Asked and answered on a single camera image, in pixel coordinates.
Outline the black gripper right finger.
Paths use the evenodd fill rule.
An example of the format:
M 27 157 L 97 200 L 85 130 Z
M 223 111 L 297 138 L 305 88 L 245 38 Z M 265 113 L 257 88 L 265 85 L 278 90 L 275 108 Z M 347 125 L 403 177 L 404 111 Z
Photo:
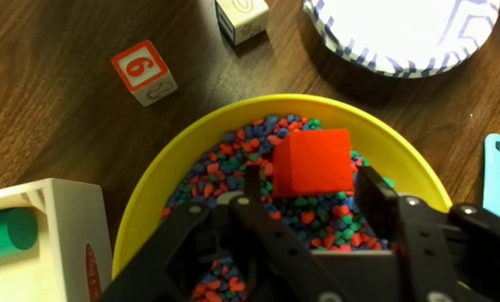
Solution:
M 398 221 L 398 194 L 372 169 L 362 167 L 356 174 L 354 200 L 372 232 L 391 241 Z

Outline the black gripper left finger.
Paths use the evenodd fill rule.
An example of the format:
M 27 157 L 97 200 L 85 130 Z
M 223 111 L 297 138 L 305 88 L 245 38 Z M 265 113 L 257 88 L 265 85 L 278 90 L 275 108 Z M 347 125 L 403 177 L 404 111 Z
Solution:
M 245 197 L 250 200 L 252 205 L 260 204 L 262 180 L 260 180 L 260 169 L 248 167 L 245 170 Z

